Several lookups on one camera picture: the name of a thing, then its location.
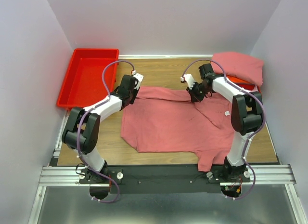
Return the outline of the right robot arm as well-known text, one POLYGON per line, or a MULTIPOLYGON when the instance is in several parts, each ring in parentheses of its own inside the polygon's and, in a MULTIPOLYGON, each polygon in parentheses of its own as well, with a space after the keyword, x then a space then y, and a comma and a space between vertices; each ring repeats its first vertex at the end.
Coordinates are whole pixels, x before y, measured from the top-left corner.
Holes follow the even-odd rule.
POLYGON ((261 93, 248 91, 231 82, 226 73, 215 73, 210 63, 199 67, 201 83, 191 74, 184 72, 181 82, 187 83, 187 92, 192 102, 200 102, 214 93, 222 95, 231 103, 231 125, 235 131, 231 149, 223 165, 214 165, 207 177, 214 176, 217 181, 234 181, 249 178, 247 153, 254 136, 265 125, 265 112, 261 93))

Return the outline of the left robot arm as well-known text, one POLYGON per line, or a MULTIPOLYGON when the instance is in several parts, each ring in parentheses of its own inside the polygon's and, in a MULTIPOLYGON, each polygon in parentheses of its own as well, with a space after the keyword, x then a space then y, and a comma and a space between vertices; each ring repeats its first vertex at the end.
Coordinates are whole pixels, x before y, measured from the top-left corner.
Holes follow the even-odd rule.
POLYGON ((118 184, 122 182, 123 173, 108 170, 107 162, 96 147, 100 123, 110 115, 133 104, 138 94, 143 75, 133 71, 124 75, 120 85, 103 100, 85 107, 74 107, 63 130, 62 142, 77 153, 85 166, 76 170, 81 180, 96 184, 106 183, 111 176, 118 184))

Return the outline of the pink t-shirt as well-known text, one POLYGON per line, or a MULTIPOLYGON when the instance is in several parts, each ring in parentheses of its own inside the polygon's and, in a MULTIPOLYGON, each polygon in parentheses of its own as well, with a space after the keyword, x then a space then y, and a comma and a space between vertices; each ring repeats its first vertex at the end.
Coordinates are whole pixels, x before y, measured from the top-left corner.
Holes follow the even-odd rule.
POLYGON ((198 170, 209 171, 231 148, 231 103, 217 93, 193 103, 186 91, 141 87, 124 108, 121 137, 139 153, 195 153, 198 170))

